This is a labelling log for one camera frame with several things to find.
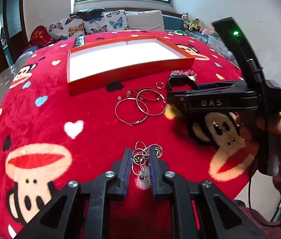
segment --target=butterfly pillow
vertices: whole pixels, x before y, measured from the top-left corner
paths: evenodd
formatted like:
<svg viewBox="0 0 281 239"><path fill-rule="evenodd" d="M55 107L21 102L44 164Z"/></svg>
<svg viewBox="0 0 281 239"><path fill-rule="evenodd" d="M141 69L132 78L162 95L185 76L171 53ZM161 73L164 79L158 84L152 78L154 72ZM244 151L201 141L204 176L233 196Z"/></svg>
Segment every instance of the butterfly pillow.
<svg viewBox="0 0 281 239"><path fill-rule="evenodd" d="M84 22L87 33L124 30L127 19L124 10L114 11Z"/></svg>
<svg viewBox="0 0 281 239"><path fill-rule="evenodd" d="M85 35L83 20L75 17L55 22L47 29L60 37L72 38Z"/></svg>

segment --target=small ring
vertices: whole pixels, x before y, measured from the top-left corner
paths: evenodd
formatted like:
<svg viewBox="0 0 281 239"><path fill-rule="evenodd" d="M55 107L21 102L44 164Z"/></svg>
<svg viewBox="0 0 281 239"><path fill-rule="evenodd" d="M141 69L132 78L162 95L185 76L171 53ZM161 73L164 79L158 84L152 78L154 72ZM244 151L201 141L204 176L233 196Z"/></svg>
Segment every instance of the small ring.
<svg viewBox="0 0 281 239"><path fill-rule="evenodd" d="M137 120L136 122L133 122L133 123L127 123L126 121L123 121L122 119L120 119L120 118L118 117L117 112L116 112L117 106L119 105L119 103L121 103L121 102L123 102L123 101L126 101L126 100L136 100L136 101L137 101L136 98L126 98L126 99L123 99L123 100L120 100L119 102L117 102L116 107L115 107L115 115L116 115L116 118L118 118L120 121L122 121L123 123L126 123L127 125L129 125L129 126L131 126L131 127L133 126L132 124L139 124L139 123L143 122L143 121L147 118L147 113L148 113L148 107L147 107L147 105L146 105L143 101L140 101L140 102L143 103L144 106L146 107L147 113L144 112L143 110L141 110L142 112L144 112L144 113L146 114L146 116L145 116L142 120Z"/></svg>
<svg viewBox="0 0 281 239"><path fill-rule="evenodd" d="M142 93L143 91L153 91L153 92L157 93L157 94L162 98L162 101L166 104L166 107L164 108L164 110L163 110L161 113L159 113L159 114L150 114L148 111L147 111L147 112L144 112L144 111L143 111L143 109L142 109L142 108L139 106L139 104L138 104L138 102L140 101L140 100L138 99L138 96L139 96L139 94ZM146 115L150 115L150 116L159 116L159 115L163 114L163 113L165 112L165 110L167 109L167 107L168 107L168 104L166 103L164 96L163 96L162 94L160 94L159 92L157 92L156 90L153 90L153 89L143 89L143 90L139 91L138 94L137 94L137 96L136 96L136 99L135 99L135 100L136 100L137 107L138 107L142 112L144 112Z"/></svg>
<svg viewBox="0 0 281 239"><path fill-rule="evenodd" d="M164 84L163 82L156 82L156 87L157 87L158 89L163 89L163 88L165 88L165 84Z"/></svg>

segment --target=blue heart pattern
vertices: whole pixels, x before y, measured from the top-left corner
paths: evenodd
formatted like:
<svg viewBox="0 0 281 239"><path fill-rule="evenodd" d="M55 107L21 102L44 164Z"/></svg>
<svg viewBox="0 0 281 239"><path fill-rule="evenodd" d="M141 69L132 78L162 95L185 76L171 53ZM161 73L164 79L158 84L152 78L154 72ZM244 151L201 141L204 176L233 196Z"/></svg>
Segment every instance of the blue heart pattern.
<svg viewBox="0 0 281 239"><path fill-rule="evenodd" d="M36 100L35 100L35 105L36 107L41 107L48 99L48 96L42 96L42 97L38 97Z"/></svg>
<svg viewBox="0 0 281 239"><path fill-rule="evenodd" d="M31 82L30 82L30 81L27 81L27 82L23 85L22 89L29 88L30 85L31 85Z"/></svg>

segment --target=red blanket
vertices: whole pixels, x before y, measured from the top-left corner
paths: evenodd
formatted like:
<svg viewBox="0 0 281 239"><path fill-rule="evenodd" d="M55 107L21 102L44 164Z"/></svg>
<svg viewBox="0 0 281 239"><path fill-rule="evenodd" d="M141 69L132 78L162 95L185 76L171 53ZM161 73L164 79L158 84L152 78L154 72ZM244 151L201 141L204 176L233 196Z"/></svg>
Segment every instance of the red blanket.
<svg viewBox="0 0 281 239"><path fill-rule="evenodd" d="M176 33L99 33L85 36L85 42L130 35L159 35L194 55L192 70L197 73L199 83L238 80L241 76L237 66L208 46ZM66 61L73 43L74 39L70 39L36 51L3 99L0 108L2 238L11 238L13 230L19 232L68 181L93 180L122 158L125 147L133 148L138 140L147 146L154 143L162 146L161 160L188 180L211 180L231 199L241 191L248 182L246 169L252 156L244 152L244 141L231 117L219 113L206 115L208 134L201 128L201 121L194 123L193 136L205 145L190 137L171 106L165 114L149 116L143 123L130 127L115 117L118 96L129 89L156 88L157 81L166 83L170 71L121 81L114 91L113 87L102 87L71 97ZM97 62L86 62L86 66L96 68L113 60L116 59L104 55ZM164 105L149 103L148 107L159 112ZM135 101L120 104L118 113L127 122L143 118ZM212 131L214 120L229 123L228 136ZM236 142L230 144L232 135ZM153 201L151 190L139 187L136 176L131 174L127 199L111 204L111 238L171 238L168 203Z"/></svg>

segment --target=teddy bear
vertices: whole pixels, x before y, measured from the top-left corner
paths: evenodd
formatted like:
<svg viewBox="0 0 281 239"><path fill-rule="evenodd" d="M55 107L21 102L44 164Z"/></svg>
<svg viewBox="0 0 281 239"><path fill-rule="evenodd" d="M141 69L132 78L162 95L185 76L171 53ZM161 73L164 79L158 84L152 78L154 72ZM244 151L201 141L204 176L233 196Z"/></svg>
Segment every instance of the teddy bear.
<svg viewBox="0 0 281 239"><path fill-rule="evenodd" d="M200 19L196 18L196 19L193 19L193 20L189 20L188 12L187 13L182 13L181 14L181 18L184 20L183 27L185 29L188 29L189 31L192 31L192 30L200 31L201 27L198 25L199 22L200 22Z"/></svg>

